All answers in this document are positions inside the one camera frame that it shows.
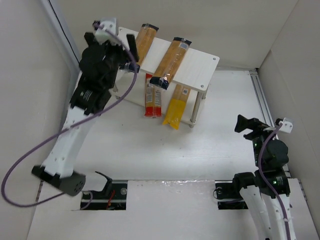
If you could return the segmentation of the red spaghetti bag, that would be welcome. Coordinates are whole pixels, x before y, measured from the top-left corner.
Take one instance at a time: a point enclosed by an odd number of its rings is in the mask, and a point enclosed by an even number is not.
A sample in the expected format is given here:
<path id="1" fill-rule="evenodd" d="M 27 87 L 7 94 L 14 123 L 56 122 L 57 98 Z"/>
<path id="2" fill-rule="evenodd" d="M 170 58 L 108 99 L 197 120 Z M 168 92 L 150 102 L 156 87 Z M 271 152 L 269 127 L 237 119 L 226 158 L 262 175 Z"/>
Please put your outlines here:
<path id="1" fill-rule="evenodd" d="M 161 91 L 150 84 L 151 74 L 145 74 L 145 114 L 147 118 L 160 118 L 162 116 Z"/>

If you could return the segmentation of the yellow spaghetti bag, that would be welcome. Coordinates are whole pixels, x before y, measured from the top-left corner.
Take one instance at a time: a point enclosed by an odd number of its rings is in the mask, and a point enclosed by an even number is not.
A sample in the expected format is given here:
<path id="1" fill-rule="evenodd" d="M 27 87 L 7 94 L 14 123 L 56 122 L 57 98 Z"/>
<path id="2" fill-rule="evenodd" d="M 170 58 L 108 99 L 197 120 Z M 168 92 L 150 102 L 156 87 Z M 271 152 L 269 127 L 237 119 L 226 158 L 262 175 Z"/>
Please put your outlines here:
<path id="1" fill-rule="evenodd" d="M 191 89 L 186 86 L 182 86 L 179 84 L 175 86 L 166 111 L 166 115 L 162 123 L 163 125 L 169 125 L 175 130 L 179 129 L 190 92 Z"/>

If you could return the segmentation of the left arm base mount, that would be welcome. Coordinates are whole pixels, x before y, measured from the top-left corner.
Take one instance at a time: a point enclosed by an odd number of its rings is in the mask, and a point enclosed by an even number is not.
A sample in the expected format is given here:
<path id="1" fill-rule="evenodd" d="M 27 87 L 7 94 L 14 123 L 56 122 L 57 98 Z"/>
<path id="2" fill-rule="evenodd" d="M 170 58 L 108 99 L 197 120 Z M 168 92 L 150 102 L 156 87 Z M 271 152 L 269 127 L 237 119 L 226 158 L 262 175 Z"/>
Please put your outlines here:
<path id="1" fill-rule="evenodd" d="M 115 180 L 107 195 L 102 192 L 90 191 L 83 193 L 79 207 L 85 211 L 124 211 L 127 208 L 128 181 Z"/>

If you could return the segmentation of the black-ended spaghetti bag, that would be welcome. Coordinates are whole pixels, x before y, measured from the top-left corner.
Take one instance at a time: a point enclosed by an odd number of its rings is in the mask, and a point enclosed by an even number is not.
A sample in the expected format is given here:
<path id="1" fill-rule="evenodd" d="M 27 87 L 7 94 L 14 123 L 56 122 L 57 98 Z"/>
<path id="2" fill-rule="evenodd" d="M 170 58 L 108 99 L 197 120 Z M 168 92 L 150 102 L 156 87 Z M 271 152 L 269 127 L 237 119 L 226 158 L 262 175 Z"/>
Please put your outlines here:
<path id="1" fill-rule="evenodd" d="M 139 56 L 139 61 L 135 61 L 137 65 L 137 73 L 139 72 L 142 63 L 144 62 L 149 49 L 151 48 L 158 29 L 158 27 L 150 23 L 144 23 L 142 24 L 137 37 L 135 37 Z"/>
<path id="2" fill-rule="evenodd" d="M 175 37 L 149 83 L 160 89 L 167 90 L 191 44 L 192 41 L 190 40 Z"/>

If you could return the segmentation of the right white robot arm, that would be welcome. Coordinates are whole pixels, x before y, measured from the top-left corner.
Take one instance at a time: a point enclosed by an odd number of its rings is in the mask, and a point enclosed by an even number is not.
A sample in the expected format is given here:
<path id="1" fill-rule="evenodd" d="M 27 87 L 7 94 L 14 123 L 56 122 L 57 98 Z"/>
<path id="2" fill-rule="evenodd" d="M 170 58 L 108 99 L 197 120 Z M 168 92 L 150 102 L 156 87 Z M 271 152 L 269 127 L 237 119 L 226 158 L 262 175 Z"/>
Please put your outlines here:
<path id="1" fill-rule="evenodd" d="M 289 148 L 276 135 L 289 133 L 293 124 L 277 119 L 271 127 L 257 118 L 238 115 L 236 133 L 251 132 L 243 137 L 252 142 L 255 172 L 236 173 L 232 179 L 234 190 L 244 200 L 255 224 L 260 240 L 295 240 L 291 215 L 289 179 L 283 169 L 289 162 Z"/>

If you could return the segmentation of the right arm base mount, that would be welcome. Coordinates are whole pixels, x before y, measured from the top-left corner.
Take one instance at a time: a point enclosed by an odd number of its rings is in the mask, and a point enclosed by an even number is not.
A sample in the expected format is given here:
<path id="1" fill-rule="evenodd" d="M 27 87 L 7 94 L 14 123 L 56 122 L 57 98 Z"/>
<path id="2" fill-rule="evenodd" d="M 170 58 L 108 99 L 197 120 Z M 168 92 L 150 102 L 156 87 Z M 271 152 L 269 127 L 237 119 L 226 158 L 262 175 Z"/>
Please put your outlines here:
<path id="1" fill-rule="evenodd" d="M 234 189 L 231 180 L 217 180 L 214 184 L 212 195 L 217 200 L 219 210 L 248 210 L 246 202 Z"/>

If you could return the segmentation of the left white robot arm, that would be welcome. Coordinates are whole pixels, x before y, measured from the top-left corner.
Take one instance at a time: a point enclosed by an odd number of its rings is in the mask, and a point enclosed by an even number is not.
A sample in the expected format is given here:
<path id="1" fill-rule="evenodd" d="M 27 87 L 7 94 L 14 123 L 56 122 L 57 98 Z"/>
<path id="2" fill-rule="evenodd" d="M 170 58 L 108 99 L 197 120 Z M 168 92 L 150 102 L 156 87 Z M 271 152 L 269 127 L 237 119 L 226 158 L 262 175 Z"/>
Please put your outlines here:
<path id="1" fill-rule="evenodd" d="M 63 133 L 44 162 L 31 170 L 32 175 L 69 196 L 82 191 L 104 195 L 110 192 L 110 177 L 98 171 L 85 175 L 75 171 L 74 166 L 85 138 L 112 96 L 110 90 L 119 71 L 137 73 L 140 68 L 133 34 L 126 36 L 128 49 L 109 34 L 99 40 L 96 33 L 87 32 L 84 38 L 88 46 L 79 62 L 81 74 L 69 102 Z"/>

